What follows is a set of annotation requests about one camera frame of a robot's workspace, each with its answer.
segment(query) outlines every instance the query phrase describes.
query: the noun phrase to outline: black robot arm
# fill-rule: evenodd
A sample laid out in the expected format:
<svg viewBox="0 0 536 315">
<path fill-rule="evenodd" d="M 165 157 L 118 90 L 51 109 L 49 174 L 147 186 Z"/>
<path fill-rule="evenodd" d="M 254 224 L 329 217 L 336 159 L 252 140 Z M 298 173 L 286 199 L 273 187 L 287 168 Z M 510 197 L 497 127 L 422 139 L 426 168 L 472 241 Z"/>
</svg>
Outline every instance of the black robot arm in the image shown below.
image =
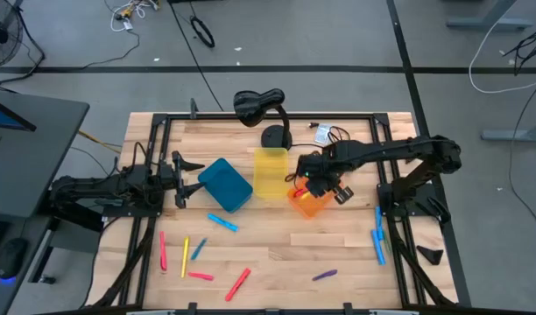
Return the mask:
<svg viewBox="0 0 536 315">
<path fill-rule="evenodd" d="M 120 206 L 106 206 L 103 215 L 152 217 L 161 214 L 165 191 L 174 189 L 175 205 L 185 208 L 186 199 L 204 184 L 184 185 L 181 173 L 204 165 L 188 163 L 178 151 L 173 152 L 173 165 L 160 161 L 155 175 L 148 166 L 135 164 L 106 178 L 62 177 L 52 183 L 51 206 L 60 210 L 82 199 L 119 200 Z"/>
<path fill-rule="evenodd" d="M 461 167 L 459 146 L 443 136 L 417 136 L 383 143 L 341 140 L 325 146 L 322 152 L 301 155 L 297 176 L 307 177 L 307 189 L 317 197 L 334 190 L 342 204 L 353 192 L 341 189 L 340 177 L 369 162 L 418 158 L 423 162 L 405 178 L 393 181 L 394 199 L 411 197 L 416 189 L 440 173 L 452 173 Z"/>
</svg>

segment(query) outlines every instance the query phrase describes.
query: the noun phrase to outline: desk lamp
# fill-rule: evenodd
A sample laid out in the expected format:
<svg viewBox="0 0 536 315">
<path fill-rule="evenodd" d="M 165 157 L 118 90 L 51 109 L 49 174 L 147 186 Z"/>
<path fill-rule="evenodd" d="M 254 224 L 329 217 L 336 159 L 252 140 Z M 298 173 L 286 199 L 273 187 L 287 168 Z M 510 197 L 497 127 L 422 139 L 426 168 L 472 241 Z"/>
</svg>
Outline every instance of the desk lamp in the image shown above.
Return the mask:
<svg viewBox="0 0 536 315">
<path fill-rule="evenodd" d="M 262 132 L 260 143 L 265 148 L 292 147 L 292 134 L 289 132 L 289 119 L 282 107 L 286 96 L 279 88 L 259 94 L 254 91 L 241 91 L 235 94 L 233 106 L 237 118 L 247 127 L 254 127 L 264 119 L 269 109 L 276 109 L 284 121 L 284 126 L 272 125 Z"/>
</svg>

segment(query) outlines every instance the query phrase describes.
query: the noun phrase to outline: computer monitor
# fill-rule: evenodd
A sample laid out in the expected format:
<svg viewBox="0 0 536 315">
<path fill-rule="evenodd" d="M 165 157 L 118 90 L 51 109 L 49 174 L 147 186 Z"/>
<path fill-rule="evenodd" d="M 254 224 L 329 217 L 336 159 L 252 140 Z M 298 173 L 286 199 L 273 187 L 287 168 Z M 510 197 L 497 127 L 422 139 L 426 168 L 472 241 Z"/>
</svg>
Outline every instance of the computer monitor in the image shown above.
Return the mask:
<svg viewBox="0 0 536 315">
<path fill-rule="evenodd" d="M 0 103 L 0 128 L 34 131 L 37 127 Z"/>
</svg>

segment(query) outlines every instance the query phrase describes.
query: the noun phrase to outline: black desk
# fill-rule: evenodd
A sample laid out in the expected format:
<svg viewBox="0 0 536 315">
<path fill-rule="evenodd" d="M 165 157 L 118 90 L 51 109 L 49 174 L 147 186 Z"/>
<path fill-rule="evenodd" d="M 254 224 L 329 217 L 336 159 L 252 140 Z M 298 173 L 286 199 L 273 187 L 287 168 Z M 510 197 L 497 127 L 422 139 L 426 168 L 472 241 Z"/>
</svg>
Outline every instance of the black desk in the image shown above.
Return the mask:
<svg viewBox="0 0 536 315">
<path fill-rule="evenodd" d="M 29 242 L 15 281 L 0 279 L 0 314 L 5 314 L 53 219 L 36 212 L 87 114 L 88 104 L 6 92 L 0 92 L 0 102 L 37 126 L 35 132 L 0 129 L 0 222 L 6 226 L 0 251 L 5 242 L 19 237 L 21 230 Z"/>
</svg>

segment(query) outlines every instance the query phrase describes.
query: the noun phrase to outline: white cable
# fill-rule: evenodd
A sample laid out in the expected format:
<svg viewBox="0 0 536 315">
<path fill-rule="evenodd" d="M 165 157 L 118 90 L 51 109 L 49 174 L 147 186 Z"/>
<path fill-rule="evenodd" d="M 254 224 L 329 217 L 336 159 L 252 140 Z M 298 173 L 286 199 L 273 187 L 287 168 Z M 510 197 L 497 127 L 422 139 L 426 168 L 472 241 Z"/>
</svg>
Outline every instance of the white cable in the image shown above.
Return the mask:
<svg viewBox="0 0 536 315">
<path fill-rule="evenodd" d="M 118 8 L 116 8 L 113 12 L 112 12 L 112 17 L 110 17 L 110 29 L 113 31 L 113 32 L 121 32 L 121 31 L 126 31 L 126 28 L 123 27 L 121 29 L 115 29 L 114 28 L 114 20 L 115 20 L 115 17 L 116 17 L 116 13 L 121 10 L 122 8 L 125 8 L 125 7 L 128 7 L 128 6 L 131 6 L 133 5 L 134 3 L 134 0 L 130 0 L 127 4 L 123 5 L 123 6 L 120 6 Z M 139 2 L 138 4 L 136 4 L 136 7 L 134 8 L 134 11 L 138 14 L 138 16 L 140 18 L 145 18 L 145 10 L 144 10 L 144 7 L 149 7 L 150 5 L 149 4 L 146 4 L 146 3 L 142 3 L 142 2 Z"/>
<path fill-rule="evenodd" d="M 498 91 L 487 91 L 487 90 L 483 90 L 483 89 L 477 87 L 475 82 L 472 80 L 472 66 L 474 65 L 476 58 L 480 54 L 480 51 L 482 50 L 482 46 L 484 46 L 484 43 L 486 42 L 486 39 L 488 39 L 488 36 L 490 36 L 490 33 L 492 32 L 492 30 L 494 30 L 494 27 L 496 27 L 497 23 L 504 17 L 505 13 L 507 13 L 511 9 L 511 7 L 509 7 L 507 9 L 507 11 L 504 12 L 504 14 L 502 14 L 502 16 L 496 21 L 496 23 L 494 23 L 494 25 L 486 33 L 486 36 L 484 36 L 484 39 L 482 40 L 482 43 L 480 43 L 480 46 L 478 46 L 478 50 L 476 51 L 475 57 L 472 59 L 472 61 L 470 61 L 470 65 L 469 65 L 470 84 L 472 84 L 472 87 L 478 92 L 485 93 L 485 94 L 497 94 L 497 93 L 503 93 L 503 92 L 509 92 L 509 91 L 517 91 L 517 90 L 520 90 L 520 89 L 530 88 L 530 87 L 536 86 L 536 82 L 534 82 L 534 83 L 525 85 L 523 87 L 510 87 L 510 88 L 505 88 L 505 89 L 501 89 L 501 90 L 498 90 Z"/>
</svg>

